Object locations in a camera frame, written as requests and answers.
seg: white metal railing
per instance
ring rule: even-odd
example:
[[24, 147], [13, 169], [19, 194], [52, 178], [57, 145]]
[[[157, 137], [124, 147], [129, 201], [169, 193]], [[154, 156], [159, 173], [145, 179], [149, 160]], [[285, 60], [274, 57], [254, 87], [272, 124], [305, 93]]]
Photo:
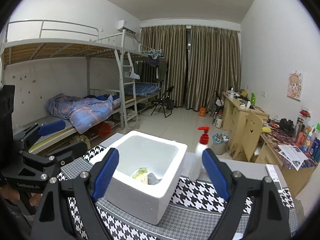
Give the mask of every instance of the white metal railing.
[[[95, 40], [95, 42], [99, 42], [99, 43], [103, 43], [103, 44], [107, 44], [109, 45], [109, 42], [111, 40], [111, 38], [116, 38], [117, 36], [121, 36], [123, 35], [123, 33], [117, 33], [117, 34], [113, 34], [104, 38], [100, 38], [99, 39], [99, 30], [96, 27], [92, 27], [89, 25], [84, 25], [84, 24], [79, 24], [79, 23], [73, 23], [73, 22], [65, 22], [65, 21], [58, 21], [58, 20], [40, 20], [40, 19], [36, 19], [36, 20], [20, 20], [20, 21], [12, 21], [12, 22], [8, 22], [7, 26], [6, 26], [6, 30], [5, 30], [5, 37], [4, 37], [4, 41], [7, 42], [8, 41], [8, 28], [10, 24], [15, 24], [15, 23], [23, 23], [23, 22], [41, 22], [41, 27], [39, 30], [39, 38], [41, 38], [42, 32], [43, 31], [61, 31], [61, 32], [69, 32], [69, 33], [80, 33], [80, 34], [85, 34], [85, 35], [89, 35], [89, 36], [94, 36], [97, 39]], [[64, 23], [64, 24], [69, 24], [69, 25], [75, 25], [75, 26], [81, 26], [81, 27], [86, 27], [86, 28], [91, 28], [93, 30], [96, 31], [95, 33], [88, 33], [88, 32], [81, 32], [81, 31], [75, 31], [75, 30], [66, 30], [66, 29], [58, 29], [58, 28], [44, 28], [44, 23], [46, 22], [51, 22], [51, 23]], [[153, 51], [154, 53], [158, 53], [161, 54], [160, 51], [158, 50], [154, 50], [152, 48], [149, 48], [148, 46], [140, 43], [140, 41], [135, 37], [132, 36], [138, 43], [139, 43], [139, 47], [138, 47], [138, 52], [148, 55], [148, 53], [150, 53], [150, 51]], [[116, 46], [116, 39], [113, 40], [113, 45]]]
[[[88, 26], [88, 25], [84, 25], [84, 24], [79, 24], [79, 23], [73, 23], [73, 22], [65, 22], [65, 21], [57, 21], [57, 20], [21, 20], [21, 21], [12, 21], [9, 22], [7, 24], [7, 28], [5, 31], [5, 41], [7, 42], [7, 38], [8, 38], [8, 28], [10, 24], [14, 24], [14, 23], [22, 23], [22, 22], [41, 22], [41, 27], [40, 27], [40, 31], [39, 31], [39, 38], [41, 38], [42, 35], [42, 31], [59, 31], [59, 32], [70, 32], [70, 33], [80, 33], [80, 34], [86, 34], [86, 35], [90, 35], [90, 36], [94, 36], [97, 37], [95, 42], [98, 42], [99, 40], [99, 30], [95, 27], [92, 26]], [[74, 30], [65, 30], [65, 29], [52, 29], [52, 28], [43, 28], [43, 25], [45, 22], [54, 22], [54, 23], [65, 23], [65, 24], [70, 24], [70, 25], [76, 25], [76, 26], [82, 26], [82, 27], [86, 27], [86, 28], [91, 28], [94, 29], [95, 31], [97, 31], [97, 34], [94, 33], [87, 33], [87, 32], [80, 32], [80, 31], [74, 31]]]
[[90, 95], [93, 95], [96, 97], [101, 96], [101, 92], [102, 92], [102, 95], [109, 94], [109, 95], [117, 95], [118, 96], [120, 93], [120, 90], [89, 88], [89, 92], [90, 92]]

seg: anime poster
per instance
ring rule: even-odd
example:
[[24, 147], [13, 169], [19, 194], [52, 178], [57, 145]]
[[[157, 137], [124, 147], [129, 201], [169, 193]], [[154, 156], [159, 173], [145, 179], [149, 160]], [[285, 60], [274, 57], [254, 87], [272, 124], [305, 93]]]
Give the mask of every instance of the anime poster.
[[302, 73], [290, 73], [288, 83], [287, 96], [300, 101], [303, 83]]

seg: green bottle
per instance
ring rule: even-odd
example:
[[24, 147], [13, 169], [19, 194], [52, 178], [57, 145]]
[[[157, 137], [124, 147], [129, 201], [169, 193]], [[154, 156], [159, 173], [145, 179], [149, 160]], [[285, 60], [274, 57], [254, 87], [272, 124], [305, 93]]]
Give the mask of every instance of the green bottle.
[[251, 105], [252, 105], [252, 106], [254, 106], [255, 103], [256, 103], [256, 96], [254, 95], [254, 93], [251, 93], [251, 100], [250, 100], [250, 102], [251, 102]]

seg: blue gripper pad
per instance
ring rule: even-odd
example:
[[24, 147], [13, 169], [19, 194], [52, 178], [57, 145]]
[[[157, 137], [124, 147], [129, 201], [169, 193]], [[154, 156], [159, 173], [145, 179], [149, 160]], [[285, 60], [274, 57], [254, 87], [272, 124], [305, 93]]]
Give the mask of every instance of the blue gripper pad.
[[65, 129], [65, 127], [66, 127], [65, 121], [59, 120], [57, 122], [53, 122], [53, 123], [49, 123], [41, 126], [40, 129], [38, 130], [38, 135], [47, 136], [49, 134], [59, 132]]
[[97, 162], [91, 169], [90, 183], [93, 186], [91, 197], [94, 201], [103, 197], [119, 163], [119, 152], [110, 148], [101, 162]]
[[220, 162], [211, 149], [205, 149], [202, 152], [202, 163], [218, 196], [228, 202], [230, 187], [232, 186], [230, 168], [225, 163]]

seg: bed ladder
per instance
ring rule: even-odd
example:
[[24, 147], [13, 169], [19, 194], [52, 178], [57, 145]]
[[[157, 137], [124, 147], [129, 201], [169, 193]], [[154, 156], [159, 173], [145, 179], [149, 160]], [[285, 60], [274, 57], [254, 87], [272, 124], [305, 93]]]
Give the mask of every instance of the bed ladder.
[[[125, 128], [126, 133], [128, 133], [129, 132], [128, 121], [133, 118], [136, 118], [135, 126], [136, 126], [136, 128], [139, 128], [139, 120], [138, 120], [138, 107], [137, 107], [137, 95], [136, 95], [135, 80], [132, 79], [132, 81], [128, 82], [128, 83], [123, 82], [123, 69], [125, 67], [133, 68], [133, 63], [132, 63], [132, 59], [130, 56], [130, 52], [127, 52], [127, 56], [128, 56], [128, 60], [129, 60], [130, 65], [124, 65], [124, 53], [125, 53], [124, 48], [122, 47], [121, 57], [119, 58], [118, 51], [115, 49], [116, 61], [118, 64], [119, 74], [120, 74], [119, 75], [119, 86], [120, 86], [120, 99], [121, 99], [121, 108], [120, 108], [121, 130], [123, 130]], [[130, 85], [130, 84], [132, 84], [132, 88], [133, 88], [133, 99], [125, 101], [124, 85]], [[132, 102], [134, 103], [133, 104], [134, 105], [134, 114], [128, 118], [126, 109], [127, 109], [127, 107], [129, 107], [128, 105], [132, 106], [132, 104], [131, 104]]]

